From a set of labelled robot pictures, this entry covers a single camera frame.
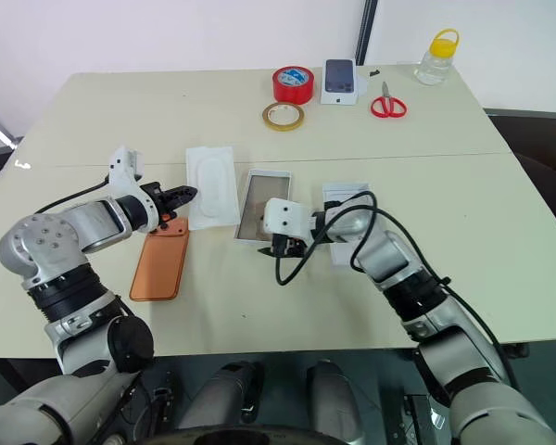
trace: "phone screen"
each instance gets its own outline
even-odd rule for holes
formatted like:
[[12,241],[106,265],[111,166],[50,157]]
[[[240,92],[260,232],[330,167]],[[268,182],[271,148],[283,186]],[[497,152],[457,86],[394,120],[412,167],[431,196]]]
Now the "phone screen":
[[352,60],[331,58],[325,61],[325,91],[352,93],[354,91],[354,65]]
[[286,176],[251,175],[243,216],[237,232],[238,239],[272,241],[272,235],[263,231],[263,211],[272,197],[288,199],[290,178]]

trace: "orange phone case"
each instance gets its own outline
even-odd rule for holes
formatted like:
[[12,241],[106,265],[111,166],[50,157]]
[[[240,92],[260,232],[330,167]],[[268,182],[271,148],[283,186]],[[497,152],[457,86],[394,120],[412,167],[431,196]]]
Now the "orange phone case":
[[133,277],[130,298],[134,301],[174,299],[182,279],[189,230],[186,218],[167,222],[146,236]]

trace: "scissors handle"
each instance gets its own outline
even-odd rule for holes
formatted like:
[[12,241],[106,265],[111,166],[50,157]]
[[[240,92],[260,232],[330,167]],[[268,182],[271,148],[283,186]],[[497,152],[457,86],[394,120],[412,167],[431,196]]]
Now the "scissors handle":
[[[380,105],[381,110],[376,108],[375,105]],[[395,111],[396,105],[401,108],[401,111]],[[381,95],[371,103],[371,113],[377,118],[401,118],[405,116],[407,111],[406,104],[393,96],[385,97]]]

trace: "tape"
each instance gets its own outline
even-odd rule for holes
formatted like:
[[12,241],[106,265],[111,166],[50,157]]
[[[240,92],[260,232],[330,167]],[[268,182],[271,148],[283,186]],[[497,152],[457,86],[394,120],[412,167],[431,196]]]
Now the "tape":
[[278,102],[303,105],[313,97],[313,73],[303,67],[284,67],[272,75],[274,98]]
[[303,108],[287,102],[276,102],[261,113],[263,121],[273,130],[289,132],[300,127],[305,118]]

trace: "red scissors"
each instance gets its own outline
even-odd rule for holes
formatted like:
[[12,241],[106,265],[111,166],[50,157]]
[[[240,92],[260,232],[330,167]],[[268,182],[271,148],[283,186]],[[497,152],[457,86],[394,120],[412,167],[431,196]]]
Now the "red scissors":
[[[379,107],[381,110],[375,108],[377,103],[381,105]],[[398,105],[398,108],[401,108],[401,111],[395,111],[396,105]],[[387,82],[383,82],[383,95],[377,97],[371,103],[371,113],[377,118],[401,118],[406,114],[406,111],[408,111],[406,104],[397,97],[389,95]]]

